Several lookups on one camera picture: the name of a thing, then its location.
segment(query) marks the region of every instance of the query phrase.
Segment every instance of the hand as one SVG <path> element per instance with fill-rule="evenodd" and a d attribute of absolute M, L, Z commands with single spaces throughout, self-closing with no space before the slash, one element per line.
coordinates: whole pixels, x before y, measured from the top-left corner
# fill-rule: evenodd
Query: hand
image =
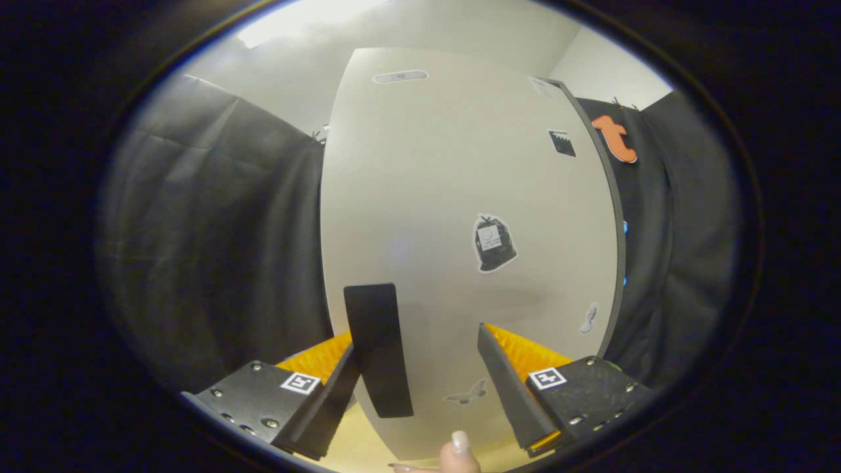
<path fill-rule="evenodd" d="M 394 473 L 482 473 L 479 462 L 470 450 L 470 439 L 462 430 L 453 432 L 452 442 L 447 442 L 441 447 L 438 464 L 441 466 L 440 470 L 421 469 L 398 463 L 389 466 L 394 468 Z"/>

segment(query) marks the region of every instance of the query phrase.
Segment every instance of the white wall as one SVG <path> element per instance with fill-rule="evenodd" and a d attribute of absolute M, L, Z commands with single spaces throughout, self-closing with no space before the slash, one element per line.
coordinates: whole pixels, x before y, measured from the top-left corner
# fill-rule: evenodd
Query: white wall
<path fill-rule="evenodd" d="M 575 20 L 539 3 L 390 0 L 345 22 L 314 22 L 250 50 L 230 35 L 181 72 L 239 95 L 305 133 L 324 136 L 322 125 L 356 48 L 443 50 L 545 77 L 578 29 Z"/>
<path fill-rule="evenodd" d="M 634 55 L 582 26 L 549 78 L 559 80 L 578 98 L 648 107 L 672 87 Z"/>

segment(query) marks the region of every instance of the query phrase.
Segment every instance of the black fabric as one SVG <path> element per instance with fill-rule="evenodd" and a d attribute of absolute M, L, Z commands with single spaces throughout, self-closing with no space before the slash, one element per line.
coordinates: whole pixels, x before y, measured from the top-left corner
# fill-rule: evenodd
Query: black fabric
<path fill-rule="evenodd" d="M 330 337 L 324 148 L 241 98 L 174 77 L 114 153 L 98 256 L 117 323 L 170 389 Z"/>
<path fill-rule="evenodd" d="M 628 231 L 627 285 L 605 359 L 665 385 L 706 346 L 729 299 L 739 233 L 729 156 L 675 92 L 642 112 L 579 101 L 591 120 L 622 125 L 637 152 L 626 163 L 608 151 Z"/>

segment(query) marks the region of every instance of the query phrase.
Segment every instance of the door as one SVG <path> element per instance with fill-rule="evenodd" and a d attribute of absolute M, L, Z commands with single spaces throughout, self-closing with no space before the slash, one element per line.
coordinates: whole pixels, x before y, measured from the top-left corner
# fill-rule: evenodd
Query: door
<path fill-rule="evenodd" d="M 479 323 L 579 359 L 603 351 L 618 309 L 621 208 L 589 124 L 563 90 L 525 73 L 376 48 L 354 52 L 330 125 L 320 205 L 331 323 L 348 330 L 346 286 L 394 284 L 414 415 L 380 418 L 364 381 L 362 409 L 401 460 L 437 455 L 458 429 L 477 451 L 510 441 Z M 481 380 L 485 396 L 447 399 Z"/>

